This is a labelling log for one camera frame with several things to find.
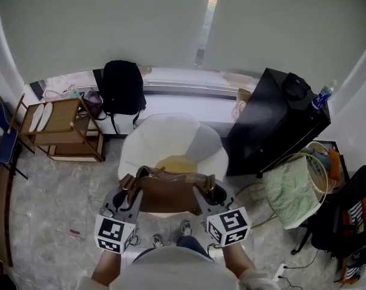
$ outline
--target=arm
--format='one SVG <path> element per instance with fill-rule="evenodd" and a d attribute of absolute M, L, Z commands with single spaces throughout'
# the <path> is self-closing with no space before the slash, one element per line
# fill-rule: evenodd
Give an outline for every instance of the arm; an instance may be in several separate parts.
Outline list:
<path fill-rule="evenodd" d="M 226 268 L 232 271 L 237 278 L 247 269 L 256 271 L 254 263 L 251 262 L 244 252 L 240 243 L 235 243 L 222 248 Z"/>
<path fill-rule="evenodd" d="M 118 277 L 120 271 L 121 255 L 111 253 L 110 251 L 104 251 L 91 279 L 101 285 L 109 286 L 109 284 Z"/>

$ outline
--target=blue chair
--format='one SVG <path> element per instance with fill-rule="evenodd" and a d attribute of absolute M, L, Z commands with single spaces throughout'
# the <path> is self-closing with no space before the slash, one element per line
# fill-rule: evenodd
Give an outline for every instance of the blue chair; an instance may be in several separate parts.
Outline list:
<path fill-rule="evenodd" d="M 2 163 L 9 171 L 10 168 L 6 165 L 9 164 L 12 158 L 13 151 L 16 143 L 18 142 L 18 132 L 15 128 L 10 127 L 5 114 L 4 104 L 0 103 L 0 128 L 4 131 L 0 143 L 0 163 Z M 28 150 L 33 152 L 25 143 L 19 141 Z M 25 179 L 28 179 L 19 169 L 15 167 L 16 171 L 22 175 Z"/>

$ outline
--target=slipper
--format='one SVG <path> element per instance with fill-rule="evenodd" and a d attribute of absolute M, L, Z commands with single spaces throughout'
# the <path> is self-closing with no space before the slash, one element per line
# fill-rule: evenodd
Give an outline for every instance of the slipper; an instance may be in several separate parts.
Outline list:
<path fill-rule="evenodd" d="M 52 110 L 53 110 L 53 104 L 52 104 L 52 102 L 48 102 L 44 107 L 42 119 L 40 120 L 40 123 L 39 123 L 36 131 L 40 132 L 41 130 L 43 130 L 45 128 L 46 124 L 48 123 L 48 120 L 51 117 Z"/>
<path fill-rule="evenodd" d="M 38 123 L 40 121 L 40 118 L 42 118 L 43 110 L 44 110 L 44 104 L 40 104 L 38 106 L 38 108 L 36 109 L 35 113 L 33 113 L 31 126 L 30 126 L 30 129 L 28 130 L 29 132 L 35 131 L 36 126 L 38 125 Z"/>

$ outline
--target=green towel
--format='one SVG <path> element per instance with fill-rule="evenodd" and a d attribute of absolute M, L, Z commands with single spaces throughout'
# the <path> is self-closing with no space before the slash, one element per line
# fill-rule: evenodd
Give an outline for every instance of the green towel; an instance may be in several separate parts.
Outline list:
<path fill-rule="evenodd" d="M 285 229 L 296 228 L 321 206 L 308 175 L 306 157 L 264 173 L 267 200 Z"/>

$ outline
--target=white shirt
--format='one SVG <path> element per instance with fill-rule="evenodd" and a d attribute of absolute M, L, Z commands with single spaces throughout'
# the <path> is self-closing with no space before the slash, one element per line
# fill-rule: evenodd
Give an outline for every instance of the white shirt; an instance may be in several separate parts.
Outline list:
<path fill-rule="evenodd" d="M 279 290 L 266 273 L 247 269 L 240 279 L 227 268 L 188 248 L 164 246 L 144 254 L 110 284 L 111 290 Z M 82 277 L 77 290 L 108 290 Z"/>

